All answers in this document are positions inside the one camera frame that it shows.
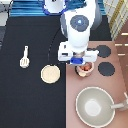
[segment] black table surface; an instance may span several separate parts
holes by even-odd
[[[48,49],[60,28],[59,16],[11,17],[7,20],[0,51],[0,128],[66,128],[66,66],[60,64],[60,79],[46,84],[42,68]],[[66,38],[59,30],[53,42],[50,63],[56,64],[59,44]],[[20,67],[25,46],[30,66]]]

